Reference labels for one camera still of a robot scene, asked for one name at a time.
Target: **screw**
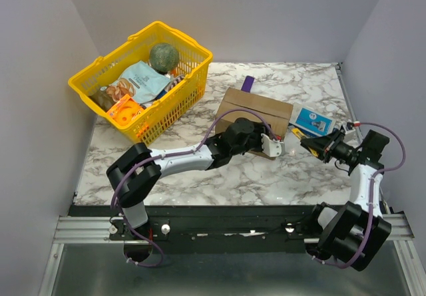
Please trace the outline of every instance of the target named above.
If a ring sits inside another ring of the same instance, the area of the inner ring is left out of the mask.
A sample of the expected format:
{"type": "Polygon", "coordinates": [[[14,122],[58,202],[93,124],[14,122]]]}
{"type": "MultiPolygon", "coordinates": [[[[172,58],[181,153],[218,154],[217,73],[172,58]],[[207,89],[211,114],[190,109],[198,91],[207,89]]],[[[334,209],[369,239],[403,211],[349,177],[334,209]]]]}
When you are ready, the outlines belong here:
{"type": "Polygon", "coordinates": [[[293,233],[294,232],[294,227],[292,225],[293,224],[291,224],[291,223],[287,224],[287,227],[286,227],[287,233],[293,233]]]}
{"type": "Polygon", "coordinates": [[[108,231],[109,231],[109,233],[110,233],[110,234],[115,234],[116,232],[118,232],[118,229],[117,229],[117,227],[115,227],[115,226],[111,225],[111,226],[108,228],[108,231]]]}
{"type": "Polygon", "coordinates": [[[169,226],[168,224],[163,224],[163,225],[161,226],[161,232],[162,232],[164,235],[169,234],[169,233],[170,233],[170,226],[169,226]]]}

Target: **orange object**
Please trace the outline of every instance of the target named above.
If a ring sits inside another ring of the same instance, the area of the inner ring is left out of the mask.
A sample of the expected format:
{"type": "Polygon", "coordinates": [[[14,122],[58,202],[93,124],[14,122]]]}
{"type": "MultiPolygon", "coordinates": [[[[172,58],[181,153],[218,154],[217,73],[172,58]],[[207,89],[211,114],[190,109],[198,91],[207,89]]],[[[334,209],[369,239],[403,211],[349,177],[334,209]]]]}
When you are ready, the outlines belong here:
{"type": "Polygon", "coordinates": [[[144,109],[130,95],[124,95],[107,114],[119,125],[129,125],[144,109]]]}
{"type": "Polygon", "coordinates": [[[178,76],[178,68],[171,70],[170,74],[176,78],[178,76]]]}

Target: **purple tape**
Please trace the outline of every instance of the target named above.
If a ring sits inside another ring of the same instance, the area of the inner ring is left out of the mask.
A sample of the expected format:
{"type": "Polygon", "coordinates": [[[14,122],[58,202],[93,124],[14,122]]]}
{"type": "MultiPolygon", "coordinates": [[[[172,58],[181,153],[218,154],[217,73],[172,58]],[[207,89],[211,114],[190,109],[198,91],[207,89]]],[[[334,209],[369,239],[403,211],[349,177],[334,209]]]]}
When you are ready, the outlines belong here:
{"type": "Polygon", "coordinates": [[[241,91],[250,93],[250,90],[252,89],[253,82],[254,82],[254,77],[246,76],[246,79],[244,80],[244,83],[242,84],[241,91]]]}

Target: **glass panel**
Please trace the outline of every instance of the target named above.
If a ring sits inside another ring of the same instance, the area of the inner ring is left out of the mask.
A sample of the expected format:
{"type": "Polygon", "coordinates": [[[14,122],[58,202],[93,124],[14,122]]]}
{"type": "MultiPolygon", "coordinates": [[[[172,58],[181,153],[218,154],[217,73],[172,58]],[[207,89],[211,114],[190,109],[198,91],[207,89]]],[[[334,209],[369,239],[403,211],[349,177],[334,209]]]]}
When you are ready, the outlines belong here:
{"type": "Polygon", "coordinates": [[[314,263],[307,254],[168,255],[144,269],[125,263],[122,246],[68,245],[56,296],[67,295],[409,295],[394,244],[362,272],[314,263]]]}

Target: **plastic shopping basket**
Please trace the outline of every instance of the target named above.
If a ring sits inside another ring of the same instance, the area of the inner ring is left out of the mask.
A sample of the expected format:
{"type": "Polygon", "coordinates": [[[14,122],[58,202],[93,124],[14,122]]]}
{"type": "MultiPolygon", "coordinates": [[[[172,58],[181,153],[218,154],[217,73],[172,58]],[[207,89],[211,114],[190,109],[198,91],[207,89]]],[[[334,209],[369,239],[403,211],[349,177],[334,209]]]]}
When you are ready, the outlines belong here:
{"type": "Polygon", "coordinates": [[[212,59],[212,53],[194,39],[156,21],[131,35],[125,44],[107,56],[98,57],[91,65],[71,77],[68,84],[89,108],[106,118],[134,143],[150,144],[204,95],[208,65],[212,59]],[[177,72],[185,74],[185,79],[129,125],[118,125],[88,95],[113,83],[130,65],[138,61],[148,62],[151,48],[162,42],[170,43],[178,49],[180,60],[177,72]]]}

